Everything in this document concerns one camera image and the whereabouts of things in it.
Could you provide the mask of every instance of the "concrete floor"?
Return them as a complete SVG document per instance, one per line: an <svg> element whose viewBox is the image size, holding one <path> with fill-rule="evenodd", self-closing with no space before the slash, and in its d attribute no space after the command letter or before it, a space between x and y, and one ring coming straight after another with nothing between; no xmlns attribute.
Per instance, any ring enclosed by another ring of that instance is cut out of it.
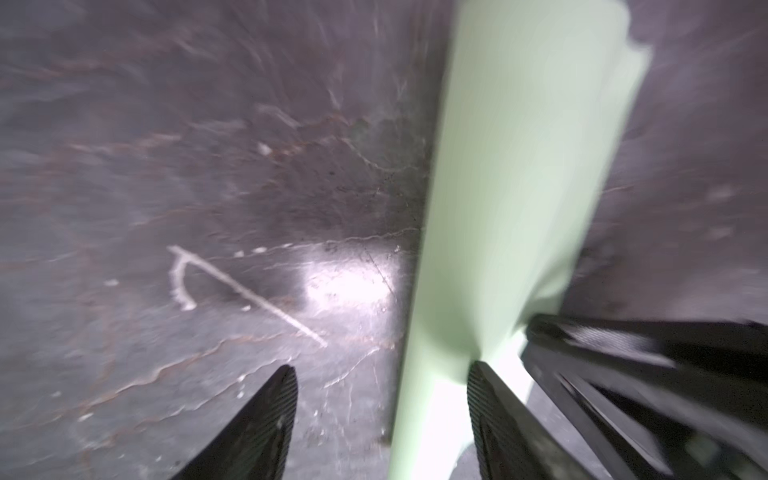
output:
<svg viewBox="0 0 768 480"><path fill-rule="evenodd" d="M657 53L564 310L766 321L768 4L629 3ZM452 10L0 5L0 478L168 478L284 362L286 480L385 478Z"/></svg>

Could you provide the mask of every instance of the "black metal frame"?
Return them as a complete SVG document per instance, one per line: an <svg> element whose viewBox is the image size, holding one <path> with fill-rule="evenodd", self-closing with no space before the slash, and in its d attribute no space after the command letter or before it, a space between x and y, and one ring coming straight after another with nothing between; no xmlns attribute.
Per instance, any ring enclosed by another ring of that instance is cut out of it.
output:
<svg viewBox="0 0 768 480"><path fill-rule="evenodd" d="M768 479L765 326L539 315L527 334L525 368L614 480ZM490 412L512 401L499 393L505 386L479 389L481 371L492 372L472 367L468 401L483 479L539 478L483 471L521 449L483 448ZM480 409L484 402L495 409ZM509 430L513 420L495 425Z"/></svg>
<svg viewBox="0 0 768 480"><path fill-rule="evenodd" d="M614 480L768 480L768 327L539 315L525 368ZM278 480L298 385L281 366L176 480ZM588 480L493 369L467 401L483 480Z"/></svg>

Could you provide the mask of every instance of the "pale green pipe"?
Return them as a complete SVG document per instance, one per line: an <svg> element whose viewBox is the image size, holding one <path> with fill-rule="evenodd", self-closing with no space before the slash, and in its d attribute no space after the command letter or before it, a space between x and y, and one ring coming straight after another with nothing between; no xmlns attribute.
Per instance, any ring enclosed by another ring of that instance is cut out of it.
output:
<svg viewBox="0 0 768 480"><path fill-rule="evenodd" d="M650 60L628 21L618 0L460 8L390 480L450 476L472 441L473 359L528 394L520 322L559 307Z"/></svg>

